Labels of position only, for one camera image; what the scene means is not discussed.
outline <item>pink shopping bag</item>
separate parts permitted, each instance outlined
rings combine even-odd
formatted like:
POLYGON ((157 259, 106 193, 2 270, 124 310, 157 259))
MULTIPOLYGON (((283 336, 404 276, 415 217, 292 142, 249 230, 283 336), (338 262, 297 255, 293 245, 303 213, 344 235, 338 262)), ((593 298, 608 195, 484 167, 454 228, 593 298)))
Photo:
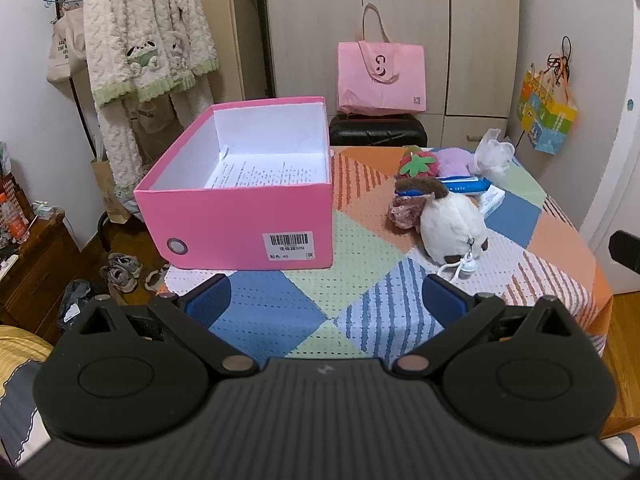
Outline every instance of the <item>pink shopping bag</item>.
POLYGON ((338 111, 374 116, 426 111, 423 47, 393 43, 372 3, 362 11, 356 40, 338 44, 338 111), (384 43, 364 41, 368 9, 378 15, 384 43))

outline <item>white sticker label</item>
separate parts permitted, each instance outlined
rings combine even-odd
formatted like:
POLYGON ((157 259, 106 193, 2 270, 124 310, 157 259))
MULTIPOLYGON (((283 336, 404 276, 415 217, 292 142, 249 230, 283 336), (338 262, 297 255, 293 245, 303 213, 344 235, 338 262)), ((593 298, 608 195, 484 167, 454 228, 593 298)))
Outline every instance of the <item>white sticker label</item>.
POLYGON ((267 257, 271 262, 279 260, 315 260, 314 234, 311 231, 298 233, 266 233, 262 235, 267 257))
POLYGON ((75 318, 78 314, 80 314, 80 309, 78 308, 78 304, 74 303, 69 307, 69 310, 66 311, 63 321, 66 323, 70 319, 75 318))

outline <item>shoe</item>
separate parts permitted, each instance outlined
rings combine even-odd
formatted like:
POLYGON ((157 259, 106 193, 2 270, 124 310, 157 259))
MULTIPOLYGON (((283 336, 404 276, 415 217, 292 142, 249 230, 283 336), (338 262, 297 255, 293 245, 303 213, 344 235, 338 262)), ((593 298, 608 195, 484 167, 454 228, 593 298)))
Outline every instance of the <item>shoe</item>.
POLYGON ((134 278, 140 277, 140 272, 144 265, 140 260, 131 254, 111 253, 109 254, 109 266, 119 266, 121 269, 128 270, 134 278))
POLYGON ((169 264, 164 264, 161 269, 152 270, 145 279, 145 288, 151 292, 158 292, 160 286, 164 283, 164 277, 169 270, 169 264))
POLYGON ((138 280, 127 269, 118 265, 101 267, 100 276, 105 282, 111 283, 125 294, 132 292, 138 286, 138 280))

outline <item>wooden nightstand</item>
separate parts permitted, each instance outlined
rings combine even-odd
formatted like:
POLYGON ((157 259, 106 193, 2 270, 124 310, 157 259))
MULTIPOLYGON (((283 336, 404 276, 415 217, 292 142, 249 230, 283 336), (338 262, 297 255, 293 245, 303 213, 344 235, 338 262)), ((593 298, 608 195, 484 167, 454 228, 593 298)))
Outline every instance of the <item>wooden nightstand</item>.
POLYGON ((18 326, 52 344, 60 337, 58 308, 66 285, 86 273, 80 251, 58 213, 37 220, 19 259, 0 282, 0 323, 18 326))

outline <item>canvas tote bag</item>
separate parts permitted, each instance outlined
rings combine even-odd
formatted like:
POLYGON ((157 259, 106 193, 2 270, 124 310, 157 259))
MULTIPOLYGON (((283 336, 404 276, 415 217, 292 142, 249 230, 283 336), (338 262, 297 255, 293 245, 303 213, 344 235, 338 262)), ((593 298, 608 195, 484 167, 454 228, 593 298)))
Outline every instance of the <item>canvas tote bag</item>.
POLYGON ((424 49, 393 43, 385 32, 378 8, 368 3, 362 11, 356 41, 338 44, 338 111, 380 116, 426 111, 424 49), (383 43, 364 39, 364 17, 378 16, 383 43))
POLYGON ((84 46, 84 19, 82 7, 65 9, 61 4, 62 17, 53 25, 47 81, 59 83, 86 67, 86 49, 84 46))

